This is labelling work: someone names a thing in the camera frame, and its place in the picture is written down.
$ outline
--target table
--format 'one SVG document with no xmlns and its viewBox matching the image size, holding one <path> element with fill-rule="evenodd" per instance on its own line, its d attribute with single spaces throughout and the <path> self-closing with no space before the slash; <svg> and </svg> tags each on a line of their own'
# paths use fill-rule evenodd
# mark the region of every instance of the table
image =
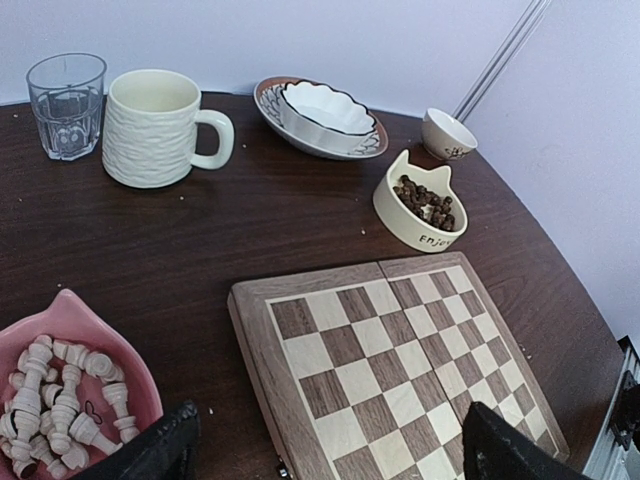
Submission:
<svg viewBox="0 0 640 480">
<path fill-rule="evenodd" d="M 155 191 L 124 187 L 100 148 L 51 162 L 28 105 L 0 108 L 0 327 L 71 288 L 140 352 L 166 408 L 202 416 L 201 479 L 275 479 L 277 459 L 226 309 L 241 280 L 418 255 L 378 220 L 371 195 L 419 120 L 381 113 L 390 148 L 363 162 L 310 157 L 261 119 L 250 97 L 205 94 L 229 115 L 235 152 Z M 216 136 L 202 127 L 199 153 Z M 451 163 L 470 226 L 464 252 L 530 361 L 581 468 L 613 395 L 623 355 L 536 220 L 478 154 Z"/>
</svg>

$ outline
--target wall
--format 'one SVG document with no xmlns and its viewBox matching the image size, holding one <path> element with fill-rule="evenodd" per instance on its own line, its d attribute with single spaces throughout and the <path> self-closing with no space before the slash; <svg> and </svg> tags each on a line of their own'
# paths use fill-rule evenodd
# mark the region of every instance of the wall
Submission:
<svg viewBox="0 0 640 480">
<path fill-rule="evenodd" d="M 332 83 L 371 107 L 452 111 L 529 0 L 0 0 L 0 104 L 66 51 L 105 58 L 108 79 L 161 67 L 205 90 L 250 92 L 272 75 Z"/>
<path fill-rule="evenodd" d="M 640 346 L 640 3 L 555 1 L 468 119 L 618 337 Z"/>
</svg>

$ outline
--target oval plate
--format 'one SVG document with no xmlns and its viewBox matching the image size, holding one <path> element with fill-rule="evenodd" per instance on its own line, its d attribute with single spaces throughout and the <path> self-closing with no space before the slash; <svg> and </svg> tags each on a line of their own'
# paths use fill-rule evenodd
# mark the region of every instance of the oval plate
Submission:
<svg viewBox="0 0 640 480">
<path fill-rule="evenodd" d="M 253 91 L 253 99 L 260 114 L 278 135 L 305 153 L 331 160 L 365 160 L 382 155 L 387 150 L 389 147 L 387 131 L 373 113 L 371 116 L 376 120 L 374 132 L 360 146 L 349 152 L 335 152 L 320 148 L 287 132 L 280 121 L 280 92 L 285 84 L 298 83 L 301 80 L 303 79 L 297 77 L 271 77 L 261 81 Z"/>
</svg>

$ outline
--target mug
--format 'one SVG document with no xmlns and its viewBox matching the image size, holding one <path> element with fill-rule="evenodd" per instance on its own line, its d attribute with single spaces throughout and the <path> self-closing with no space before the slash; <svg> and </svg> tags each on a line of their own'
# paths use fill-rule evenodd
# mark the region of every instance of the mug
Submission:
<svg viewBox="0 0 640 480">
<path fill-rule="evenodd" d="M 231 157 L 229 117 L 200 110 L 202 94 L 190 78 L 167 70 L 134 70 L 109 88 L 102 139 L 102 163 L 111 177 L 137 188 L 158 188 L 184 178 L 192 166 L 215 170 Z M 198 155 L 198 123 L 215 128 L 215 155 Z"/>
</svg>

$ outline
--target glass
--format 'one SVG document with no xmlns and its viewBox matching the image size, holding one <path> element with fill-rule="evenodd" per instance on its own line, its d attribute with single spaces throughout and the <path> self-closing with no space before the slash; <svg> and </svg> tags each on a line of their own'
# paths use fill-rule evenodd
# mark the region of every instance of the glass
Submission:
<svg viewBox="0 0 640 480">
<path fill-rule="evenodd" d="M 96 55 L 66 53 L 42 60 L 27 72 L 40 140 L 52 160 L 75 160 L 95 148 L 106 71 L 107 64 Z"/>
</svg>

